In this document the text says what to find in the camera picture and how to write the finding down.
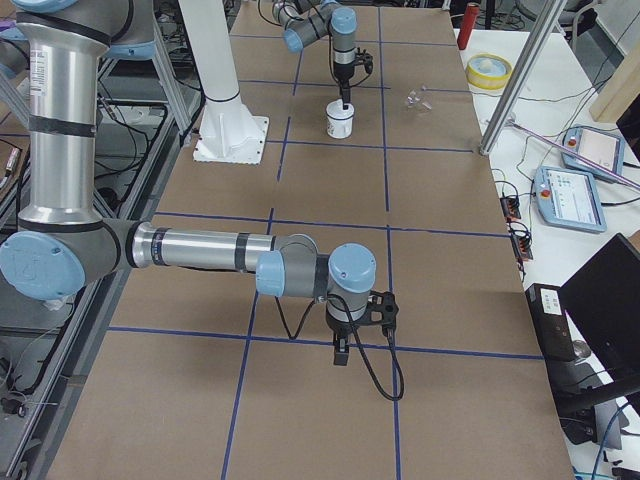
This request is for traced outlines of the black monitor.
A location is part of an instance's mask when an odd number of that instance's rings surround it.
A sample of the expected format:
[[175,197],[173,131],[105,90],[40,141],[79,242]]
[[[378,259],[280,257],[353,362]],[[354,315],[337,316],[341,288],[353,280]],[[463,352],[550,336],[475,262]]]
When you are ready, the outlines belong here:
[[613,381],[556,398],[566,415],[630,396],[639,401],[639,249],[618,233],[559,291],[562,306]]

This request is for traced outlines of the teach pendant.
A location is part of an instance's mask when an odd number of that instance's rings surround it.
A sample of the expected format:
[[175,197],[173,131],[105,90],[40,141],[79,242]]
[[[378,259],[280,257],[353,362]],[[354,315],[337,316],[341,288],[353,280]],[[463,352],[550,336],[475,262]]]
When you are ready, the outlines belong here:
[[591,233],[607,230],[591,173],[541,166],[534,176],[534,190],[539,213],[547,224]]
[[612,173],[618,175],[622,173],[624,148],[621,138],[617,135],[606,133],[594,127],[577,125],[565,133],[563,145],[599,164],[607,172],[593,169],[575,157],[562,153],[562,160],[567,168],[588,171],[596,178],[608,183],[616,183],[616,179],[611,176]]

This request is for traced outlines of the wooden board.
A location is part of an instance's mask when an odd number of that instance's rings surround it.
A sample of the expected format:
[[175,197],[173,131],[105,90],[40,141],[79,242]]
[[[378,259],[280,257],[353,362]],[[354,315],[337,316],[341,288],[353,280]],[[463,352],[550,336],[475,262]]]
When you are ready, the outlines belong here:
[[639,2],[608,1],[596,10],[613,52],[624,58],[589,111],[598,122],[615,123],[639,95]]

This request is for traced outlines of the black computer box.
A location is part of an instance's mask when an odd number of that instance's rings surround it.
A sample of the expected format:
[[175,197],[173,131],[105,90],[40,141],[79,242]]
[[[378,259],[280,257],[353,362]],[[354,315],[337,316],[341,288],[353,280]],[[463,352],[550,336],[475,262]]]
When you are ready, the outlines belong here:
[[533,283],[525,291],[525,295],[543,357],[560,362],[581,361],[576,355],[559,288]]

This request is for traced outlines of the clear glass funnel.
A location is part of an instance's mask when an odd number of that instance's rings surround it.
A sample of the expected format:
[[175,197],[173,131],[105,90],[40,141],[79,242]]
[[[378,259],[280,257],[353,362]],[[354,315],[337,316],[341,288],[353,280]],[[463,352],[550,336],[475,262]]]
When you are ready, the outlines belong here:
[[431,111],[433,106],[427,94],[429,89],[426,85],[421,85],[418,88],[410,90],[404,100],[407,109],[414,109],[418,111]]

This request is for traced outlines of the purple metal rod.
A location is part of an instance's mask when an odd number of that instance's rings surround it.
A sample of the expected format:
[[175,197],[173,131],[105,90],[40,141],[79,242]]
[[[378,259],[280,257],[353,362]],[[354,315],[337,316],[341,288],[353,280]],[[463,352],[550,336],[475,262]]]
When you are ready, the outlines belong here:
[[633,189],[633,190],[635,190],[637,192],[640,191],[640,185],[637,182],[632,181],[632,180],[630,180],[630,179],[628,179],[628,178],[626,178],[626,177],[624,177],[624,176],[622,176],[620,174],[617,174],[615,172],[607,170],[606,168],[604,168],[600,164],[595,163],[594,161],[588,159],[587,157],[584,157],[583,155],[581,155],[579,152],[577,152],[574,149],[565,147],[562,144],[559,144],[559,143],[556,143],[556,142],[554,142],[552,140],[549,140],[546,137],[544,137],[544,136],[542,136],[542,135],[540,135],[540,134],[538,134],[538,133],[536,133],[536,132],[534,132],[534,131],[532,131],[532,130],[524,127],[524,126],[521,126],[521,125],[519,125],[519,124],[517,124],[517,123],[515,123],[514,121],[511,121],[511,120],[507,120],[506,123],[505,123],[505,126],[506,127],[515,128],[515,129],[517,129],[519,131],[522,131],[522,132],[526,133],[527,135],[533,136],[537,140],[540,140],[540,141],[546,143],[547,145],[551,146],[552,148],[556,148],[556,149],[560,150],[561,152],[563,152],[563,153],[565,153],[565,154],[567,154],[567,155],[569,155],[571,157],[574,157],[581,164],[583,164],[585,166],[589,166],[589,167],[591,167],[592,169],[594,169],[596,171],[599,171],[601,173],[604,173],[605,175],[610,176],[611,178],[615,179],[617,183],[625,185],[625,186],[627,186],[627,187],[629,187],[629,188],[631,188],[631,189]]

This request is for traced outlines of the yellow tape roll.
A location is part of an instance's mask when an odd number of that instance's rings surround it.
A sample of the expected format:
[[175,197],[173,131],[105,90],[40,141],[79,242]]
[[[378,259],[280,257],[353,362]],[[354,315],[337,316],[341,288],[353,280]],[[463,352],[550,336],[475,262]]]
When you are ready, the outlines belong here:
[[483,90],[500,90],[509,81],[512,65],[504,58],[489,53],[472,56],[466,65],[468,83]]

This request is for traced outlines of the upper orange connector board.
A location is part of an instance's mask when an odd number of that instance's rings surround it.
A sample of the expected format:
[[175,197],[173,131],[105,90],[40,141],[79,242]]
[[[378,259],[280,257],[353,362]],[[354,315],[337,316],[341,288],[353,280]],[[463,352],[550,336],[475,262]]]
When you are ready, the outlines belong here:
[[510,222],[521,219],[520,199],[518,195],[503,195],[500,198],[500,204],[506,221]]

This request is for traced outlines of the lower orange connector board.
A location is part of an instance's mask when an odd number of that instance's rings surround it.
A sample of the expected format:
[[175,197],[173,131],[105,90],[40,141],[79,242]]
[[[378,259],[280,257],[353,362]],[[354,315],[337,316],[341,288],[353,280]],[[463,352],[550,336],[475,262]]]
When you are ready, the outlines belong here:
[[531,250],[531,236],[523,231],[515,231],[510,234],[511,244],[515,257],[520,262],[533,259]]

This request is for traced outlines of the far teach pendant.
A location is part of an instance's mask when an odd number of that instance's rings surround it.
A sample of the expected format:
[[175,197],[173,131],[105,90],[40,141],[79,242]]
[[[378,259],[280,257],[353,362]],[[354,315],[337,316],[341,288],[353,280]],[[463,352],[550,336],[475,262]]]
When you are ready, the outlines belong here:
[[612,173],[618,175],[622,173],[624,148],[621,138],[617,135],[606,133],[594,127],[577,125],[565,133],[563,145],[599,164],[607,172],[593,169],[575,157],[562,153],[562,160],[567,168],[588,171],[596,178],[608,183],[616,183],[616,179],[611,176]]

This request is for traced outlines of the orange connector board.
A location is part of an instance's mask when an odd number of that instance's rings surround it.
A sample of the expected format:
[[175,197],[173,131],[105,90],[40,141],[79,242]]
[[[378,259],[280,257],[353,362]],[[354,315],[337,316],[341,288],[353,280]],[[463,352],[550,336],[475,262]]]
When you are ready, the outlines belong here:
[[531,236],[523,231],[515,231],[510,234],[511,244],[515,257],[520,262],[533,259],[531,250]]
[[518,195],[503,195],[500,198],[500,204],[506,221],[510,222],[521,219],[520,199]]

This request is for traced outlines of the near teach pendant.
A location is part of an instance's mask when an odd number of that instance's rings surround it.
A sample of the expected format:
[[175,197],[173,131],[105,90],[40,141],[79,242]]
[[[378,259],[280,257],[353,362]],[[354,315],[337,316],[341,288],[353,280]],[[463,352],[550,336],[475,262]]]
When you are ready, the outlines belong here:
[[591,233],[607,230],[591,173],[541,166],[534,176],[534,190],[539,213],[547,224]]

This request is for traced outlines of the red cylinder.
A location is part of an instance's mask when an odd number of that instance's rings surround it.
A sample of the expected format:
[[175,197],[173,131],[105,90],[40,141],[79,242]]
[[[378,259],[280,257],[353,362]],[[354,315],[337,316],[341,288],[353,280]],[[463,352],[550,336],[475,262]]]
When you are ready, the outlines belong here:
[[478,3],[469,2],[466,5],[457,37],[457,46],[459,50],[465,50],[467,48],[479,12],[480,5]]

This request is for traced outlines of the white enamel mug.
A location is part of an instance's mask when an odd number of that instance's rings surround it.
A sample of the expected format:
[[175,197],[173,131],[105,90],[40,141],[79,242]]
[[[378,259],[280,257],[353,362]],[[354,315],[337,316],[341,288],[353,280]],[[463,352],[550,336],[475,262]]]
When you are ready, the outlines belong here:
[[346,139],[352,134],[354,112],[350,110],[340,110],[338,112],[328,112],[327,134],[334,139]]

